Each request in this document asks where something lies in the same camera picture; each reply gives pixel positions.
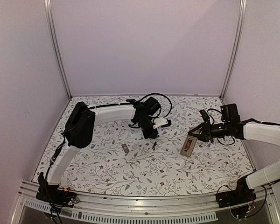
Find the beige remote control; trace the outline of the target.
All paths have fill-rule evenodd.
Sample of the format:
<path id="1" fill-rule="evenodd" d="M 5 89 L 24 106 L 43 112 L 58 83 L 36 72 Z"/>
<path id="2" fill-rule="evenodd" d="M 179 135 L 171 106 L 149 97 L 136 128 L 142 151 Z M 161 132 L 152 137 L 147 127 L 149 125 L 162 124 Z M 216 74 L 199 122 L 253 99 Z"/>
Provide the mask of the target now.
<path id="1" fill-rule="evenodd" d="M 193 153 L 196 142 L 197 142 L 196 137 L 188 135 L 186 137 L 185 141 L 184 141 L 184 144 L 183 144 L 182 148 L 181 148 L 180 155 L 190 157 Z"/>

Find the beige battery cover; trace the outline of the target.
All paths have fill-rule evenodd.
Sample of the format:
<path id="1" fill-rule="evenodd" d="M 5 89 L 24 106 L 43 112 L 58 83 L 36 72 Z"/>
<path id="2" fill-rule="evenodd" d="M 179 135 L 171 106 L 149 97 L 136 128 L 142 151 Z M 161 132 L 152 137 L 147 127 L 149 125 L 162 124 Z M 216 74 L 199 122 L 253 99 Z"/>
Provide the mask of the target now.
<path id="1" fill-rule="evenodd" d="M 129 153 L 129 148 L 128 148 L 127 144 L 122 144 L 121 146 L 122 146 L 122 149 L 125 154 Z"/>

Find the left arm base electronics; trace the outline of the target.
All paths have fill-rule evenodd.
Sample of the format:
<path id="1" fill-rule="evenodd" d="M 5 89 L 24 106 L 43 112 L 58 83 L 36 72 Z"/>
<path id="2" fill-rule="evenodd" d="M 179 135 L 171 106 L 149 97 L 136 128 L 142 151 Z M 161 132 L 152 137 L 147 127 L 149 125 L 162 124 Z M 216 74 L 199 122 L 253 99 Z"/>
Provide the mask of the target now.
<path id="1" fill-rule="evenodd" d="M 69 188 L 60 189 L 59 185 L 49 185 L 47 182 L 47 176 L 41 172 L 38 176 L 39 188 L 36 194 L 36 199 L 48 202 L 51 206 L 50 214 L 52 221 L 56 224 L 55 218 L 58 219 L 59 224 L 61 221 L 61 211 L 63 207 L 73 208 L 75 204 L 79 202 L 77 194 L 71 192 Z"/>

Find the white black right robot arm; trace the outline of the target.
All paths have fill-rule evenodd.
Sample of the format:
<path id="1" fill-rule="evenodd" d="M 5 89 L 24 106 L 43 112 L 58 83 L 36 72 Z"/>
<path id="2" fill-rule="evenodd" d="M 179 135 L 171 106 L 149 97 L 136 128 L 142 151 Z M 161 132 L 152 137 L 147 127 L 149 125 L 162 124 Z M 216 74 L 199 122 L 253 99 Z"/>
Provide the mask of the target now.
<path id="1" fill-rule="evenodd" d="M 207 111 L 201 110 L 203 122 L 189 130 L 188 136 L 202 142 L 213 142 L 215 138 L 233 137 L 245 141 L 247 145 L 272 146 L 280 149 L 280 124 L 258 121 L 254 118 L 241 120 L 236 104 L 220 107 L 221 122 L 211 124 Z M 237 181 L 232 193 L 235 203 L 242 203 L 250 196 L 250 191 L 258 187 L 273 185 L 280 181 L 280 159 L 246 175 Z"/>

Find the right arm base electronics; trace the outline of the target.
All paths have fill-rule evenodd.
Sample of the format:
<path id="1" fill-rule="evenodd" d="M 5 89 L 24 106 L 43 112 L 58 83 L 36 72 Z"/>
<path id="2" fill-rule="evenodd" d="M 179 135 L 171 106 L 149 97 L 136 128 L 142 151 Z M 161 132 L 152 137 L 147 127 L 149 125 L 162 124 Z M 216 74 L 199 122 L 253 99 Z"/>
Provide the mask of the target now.
<path id="1" fill-rule="evenodd" d="M 237 180 L 237 185 L 232 190 L 227 185 L 222 185 L 217 190 L 215 197 L 219 208 L 226 208 L 230 206 L 247 203 L 248 205 L 243 208 L 230 209 L 231 215 L 237 220 L 243 220 L 257 215 L 264 207 L 267 199 L 267 189 L 265 186 L 261 186 L 265 191 L 265 198 L 260 208 L 252 213 L 252 210 L 256 208 L 256 193 L 255 189 L 250 189 L 246 183 L 247 175 Z"/>

